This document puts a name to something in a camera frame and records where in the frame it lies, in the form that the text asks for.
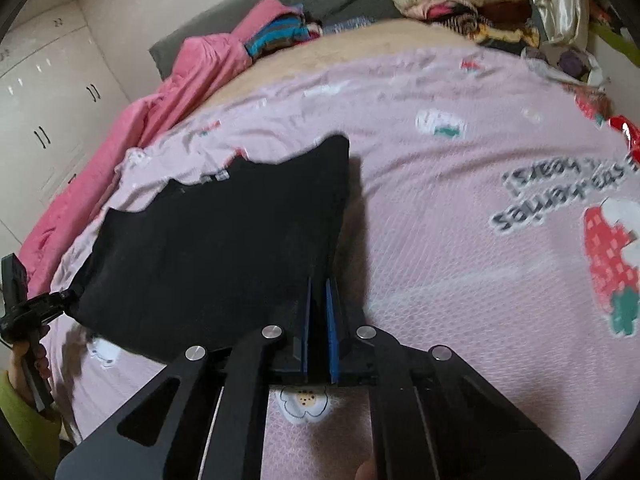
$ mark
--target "white cloud print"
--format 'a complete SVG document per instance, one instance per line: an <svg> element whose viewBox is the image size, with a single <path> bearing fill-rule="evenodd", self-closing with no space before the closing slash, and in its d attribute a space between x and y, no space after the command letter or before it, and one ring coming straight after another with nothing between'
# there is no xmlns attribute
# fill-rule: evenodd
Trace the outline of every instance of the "white cloud print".
<svg viewBox="0 0 640 480"><path fill-rule="evenodd" d="M319 422L331 412L324 386L287 386L275 394L280 411L293 424Z"/></svg>
<svg viewBox="0 0 640 480"><path fill-rule="evenodd" d="M624 198L607 198L602 203L602 217L610 226L621 225L633 233L632 241L622 248L622 259L629 267L640 267L640 204Z"/></svg>

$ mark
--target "green sleeve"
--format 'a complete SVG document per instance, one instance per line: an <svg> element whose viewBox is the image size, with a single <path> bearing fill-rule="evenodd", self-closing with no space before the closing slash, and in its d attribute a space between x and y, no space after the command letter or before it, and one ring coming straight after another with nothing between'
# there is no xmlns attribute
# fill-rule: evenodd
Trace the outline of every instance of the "green sleeve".
<svg viewBox="0 0 640 480"><path fill-rule="evenodd" d="M53 478L60 461L60 415L52 412L49 420L36 412L15 392L4 370L0 370L0 410L38 468Z"/></svg>

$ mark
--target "hand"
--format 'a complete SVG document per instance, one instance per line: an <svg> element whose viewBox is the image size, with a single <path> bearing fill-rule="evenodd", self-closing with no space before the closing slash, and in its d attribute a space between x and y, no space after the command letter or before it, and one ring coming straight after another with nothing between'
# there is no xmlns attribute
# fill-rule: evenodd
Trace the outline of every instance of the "hand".
<svg viewBox="0 0 640 480"><path fill-rule="evenodd" d="M43 338L49 332L49 325L45 325L40 329L40 338ZM28 405L35 407L35 400L33 394L27 384L27 379L24 377L22 371L21 359L29 350L28 341L18 341L14 343L11 348L11 358L9 359L9 382L14 387L15 392L22 397L24 402ZM39 344L36 349L36 369L40 372L40 376L47 380L51 377L51 370L49 370L49 360L47 359L47 350L43 345Z"/></svg>
<svg viewBox="0 0 640 480"><path fill-rule="evenodd" d="M376 460L372 457L360 465L356 472L356 480L376 480L376 478L378 478Z"/></svg>

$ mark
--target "black clamp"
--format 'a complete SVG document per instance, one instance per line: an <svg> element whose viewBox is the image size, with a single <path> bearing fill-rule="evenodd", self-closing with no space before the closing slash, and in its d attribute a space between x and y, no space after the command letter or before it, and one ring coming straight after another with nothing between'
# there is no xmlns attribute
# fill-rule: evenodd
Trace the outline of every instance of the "black clamp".
<svg viewBox="0 0 640 480"><path fill-rule="evenodd" d="M310 330L322 317L310 298L291 330L273 324L231 349L189 348L71 452L56 479L195 480L201 468L203 480L258 479L269 386L312 376L370 386L378 480L580 478L571 458L450 348L401 345L342 306L332 281L320 306L326 326ZM318 354L326 370L311 369Z"/></svg>
<svg viewBox="0 0 640 480"><path fill-rule="evenodd" d="M81 291L67 289L53 294L41 294L27 300L27 271L15 254L2 258L2 296L4 316L0 318L0 336L6 343L29 341L29 351L22 358L22 370L33 393L35 407L43 412L53 403L49 383L43 380L35 366L35 351L40 343L40 328L56 319Z"/></svg>

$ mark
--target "finger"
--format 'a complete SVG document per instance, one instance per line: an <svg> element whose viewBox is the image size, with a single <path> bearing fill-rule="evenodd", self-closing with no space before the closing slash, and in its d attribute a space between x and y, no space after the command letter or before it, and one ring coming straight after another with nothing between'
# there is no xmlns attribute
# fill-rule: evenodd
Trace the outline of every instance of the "finger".
<svg viewBox="0 0 640 480"><path fill-rule="evenodd" d="M42 359L47 355L47 349L44 348L44 345L38 345L36 348L36 359Z"/></svg>
<svg viewBox="0 0 640 480"><path fill-rule="evenodd" d="M29 351L28 341L18 341L11 347L11 360L12 363L20 362L20 359Z"/></svg>
<svg viewBox="0 0 640 480"><path fill-rule="evenodd" d="M355 480L376 480L376 478L378 478L378 472L376 469L376 461L373 458L361 464L356 471Z"/></svg>
<svg viewBox="0 0 640 480"><path fill-rule="evenodd" d="M47 365L36 365L36 370L43 379L49 379L51 377L51 369Z"/></svg>
<svg viewBox="0 0 640 480"><path fill-rule="evenodd" d="M48 370L49 369L49 360L46 357L43 357L42 359L38 359L36 361L36 369L42 373L44 370Z"/></svg>

